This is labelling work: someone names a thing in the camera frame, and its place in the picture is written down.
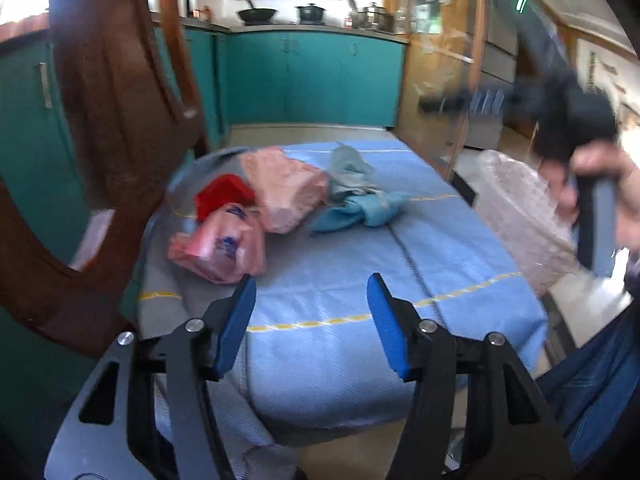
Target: wooden chair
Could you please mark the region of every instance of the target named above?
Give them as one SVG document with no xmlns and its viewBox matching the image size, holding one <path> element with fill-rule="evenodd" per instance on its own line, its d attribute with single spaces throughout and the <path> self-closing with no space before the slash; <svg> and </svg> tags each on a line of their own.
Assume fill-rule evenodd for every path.
<svg viewBox="0 0 640 480">
<path fill-rule="evenodd" d="M 177 2 L 160 3 L 181 100 L 162 73 L 146 0 L 49 0 L 56 75 L 86 198 L 94 209 L 114 210 L 90 261 L 74 270 L 53 257 L 0 181 L 0 305 L 89 356 L 134 330 L 118 304 L 147 221 L 187 149 L 207 151 Z"/>
</svg>

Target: blue gripper pad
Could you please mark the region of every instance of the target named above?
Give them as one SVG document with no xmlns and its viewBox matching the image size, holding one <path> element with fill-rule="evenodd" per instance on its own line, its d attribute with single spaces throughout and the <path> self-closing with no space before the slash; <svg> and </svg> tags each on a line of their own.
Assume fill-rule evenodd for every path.
<svg viewBox="0 0 640 480">
<path fill-rule="evenodd" d="M 404 303 L 391 296 L 385 282 L 378 274 L 372 274 L 367 280 L 367 303 L 376 324 L 382 348 L 385 349 L 386 360 L 389 367 L 398 374 L 402 380 L 406 380 L 411 372 L 411 365 L 407 359 L 407 340 L 398 319 L 398 308 L 404 308 Z M 418 323 L 420 321 L 413 305 L 409 306 Z"/>
<path fill-rule="evenodd" d="M 231 370 L 236 362 L 240 343 L 254 311 L 255 295 L 255 280 L 246 274 L 230 298 L 233 307 L 218 337 L 218 352 L 213 369 L 219 378 Z"/>
</svg>

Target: light pink plastic bag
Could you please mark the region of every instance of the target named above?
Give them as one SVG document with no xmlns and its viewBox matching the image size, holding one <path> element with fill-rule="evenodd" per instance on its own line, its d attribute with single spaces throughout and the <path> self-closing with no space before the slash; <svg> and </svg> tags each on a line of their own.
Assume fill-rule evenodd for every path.
<svg viewBox="0 0 640 480">
<path fill-rule="evenodd" d="M 270 233 L 293 230 L 326 196 L 324 171 L 289 158 L 277 146 L 240 155 L 255 191 L 260 222 Z"/>
<path fill-rule="evenodd" d="M 192 235 L 169 240 L 167 257 L 213 283 L 236 283 L 264 273 L 264 230 L 239 204 L 211 213 Z"/>
</svg>

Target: tiled floor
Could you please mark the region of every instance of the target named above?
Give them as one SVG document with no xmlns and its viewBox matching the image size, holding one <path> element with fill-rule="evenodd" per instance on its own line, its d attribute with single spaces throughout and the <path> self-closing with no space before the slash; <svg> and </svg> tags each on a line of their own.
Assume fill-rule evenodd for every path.
<svg viewBox="0 0 640 480">
<path fill-rule="evenodd" d="M 327 142 L 330 140 L 391 139 L 384 130 L 366 128 L 333 128 L 316 126 L 248 126 L 234 128 L 229 137 L 230 146 L 268 146 L 272 144 L 298 144 L 302 142 Z M 498 149 L 532 167 L 539 161 L 529 152 L 529 141 L 506 130 Z M 464 150 L 456 162 L 456 171 L 472 187 L 481 176 L 478 155 L 475 150 Z M 558 304 L 573 338 L 578 346 L 613 319 L 629 302 L 622 293 L 622 279 L 628 253 L 618 258 L 616 273 L 611 280 L 597 280 L 584 272 L 577 276 L 565 276 L 552 287 L 551 293 Z M 540 359 L 536 375 L 550 368 L 548 359 Z M 456 396 L 453 426 L 464 425 L 466 395 Z M 310 446 L 302 450 L 301 468 L 309 480 L 375 480 L 383 479 L 398 444 L 403 423 L 385 424 L 357 436 L 350 436 Z"/>
</svg>

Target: metal screw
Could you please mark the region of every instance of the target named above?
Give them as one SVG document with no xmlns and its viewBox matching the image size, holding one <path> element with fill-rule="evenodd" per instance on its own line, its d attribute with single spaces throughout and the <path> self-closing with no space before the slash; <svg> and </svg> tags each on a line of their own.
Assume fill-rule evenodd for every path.
<svg viewBox="0 0 640 480">
<path fill-rule="evenodd" d="M 204 328 L 204 321 L 197 318 L 190 319 L 184 327 L 187 329 L 187 332 L 199 332 Z"/>
<path fill-rule="evenodd" d="M 504 336 L 498 332 L 491 332 L 489 334 L 489 343 L 494 346 L 502 346 L 507 340 Z"/>
<path fill-rule="evenodd" d="M 438 325 L 431 319 L 423 319 L 420 323 L 418 323 L 418 328 L 420 329 L 420 332 L 431 334 L 438 329 Z"/>
<path fill-rule="evenodd" d="M 123 332 L 118 336 L 118 344 L 122 346 L 126 346 L 128 344 L 133 343 L 133 340 L 136 336 L 133 335 L 133 332 Z"/>
</svg>

